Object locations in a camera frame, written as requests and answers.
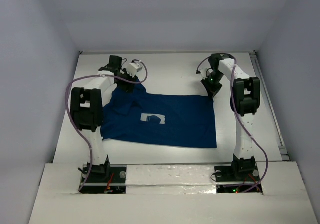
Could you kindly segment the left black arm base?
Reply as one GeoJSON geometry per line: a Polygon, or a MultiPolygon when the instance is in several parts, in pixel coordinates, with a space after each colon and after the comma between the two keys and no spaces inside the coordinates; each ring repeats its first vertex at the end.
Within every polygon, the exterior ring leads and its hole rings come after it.
{"type": "Polygon", "coordinates": [[[90,164],[88,163],[83,169],[79,169],[82,173],[80,181],[81,194],[125,194],[126,193],[126,165],[110,165],[110,163],[102,165],[93,165],[91,172],[86,180],[90,164]]]}

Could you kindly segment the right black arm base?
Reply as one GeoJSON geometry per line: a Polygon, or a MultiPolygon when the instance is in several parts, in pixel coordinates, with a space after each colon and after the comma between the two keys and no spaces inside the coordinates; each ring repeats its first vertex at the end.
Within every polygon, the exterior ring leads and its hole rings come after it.
{"type": "Polygon", "coordinates": [[[258,167],[252,173],[236,176],[231,166],[215,166],[210,175],[218,194],[263,193],[258,167]]]}

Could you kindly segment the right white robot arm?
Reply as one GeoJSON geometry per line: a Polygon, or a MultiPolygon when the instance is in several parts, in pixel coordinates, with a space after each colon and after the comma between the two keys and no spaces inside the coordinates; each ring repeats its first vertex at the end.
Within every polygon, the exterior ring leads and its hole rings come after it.
{"type": "Polygon", "coordinates": [[[202,76],[201,83],[209,98],[214,98],[226,77],[230,81],[230,107],[235,116],[236,144],[230,166],[215,169],[219,182],[223,178],[242,181],[251,175],[256,167],[253,151],[252,127],[254,117],[261,104],[260,79],[251,77],[238,65],[236,58],[228,53],[214,53],[207,58],[210,68],[198,69],[202,76]]]}

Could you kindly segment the blue mickey mouse t-shirt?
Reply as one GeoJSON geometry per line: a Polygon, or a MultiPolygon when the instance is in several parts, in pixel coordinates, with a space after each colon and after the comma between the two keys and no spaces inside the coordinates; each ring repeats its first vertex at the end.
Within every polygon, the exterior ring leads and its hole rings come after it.
{"type": "Polygon", "coordinates": [[[151,94],[142,84],[132,93],[117,87],[103,114],[104,140],[198,149],[218,146],[214,102],[207,96],[151,94]]]}

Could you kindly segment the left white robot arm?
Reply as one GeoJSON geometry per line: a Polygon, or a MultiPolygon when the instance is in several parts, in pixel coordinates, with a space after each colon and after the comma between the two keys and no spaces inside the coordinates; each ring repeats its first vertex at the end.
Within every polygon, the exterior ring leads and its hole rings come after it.
{"type": "Polygon", "coordinates": [[[116,55],[109,57],[109,63],[101,67],[96,75],[88,76],[91,81],[84,87],[72,87],[68,116],[80,136],[89,146],[90,161],[81,171],[86,178],[95,177],[104,182],[110,178],[109,157],[103,148],[101,126],[104,121],[103,94],[113,85],[125,93],[131,93],[141,82],[137,74],[145,69],[142,61],[134,59],[123,67],[123,58],[116,55]]]}

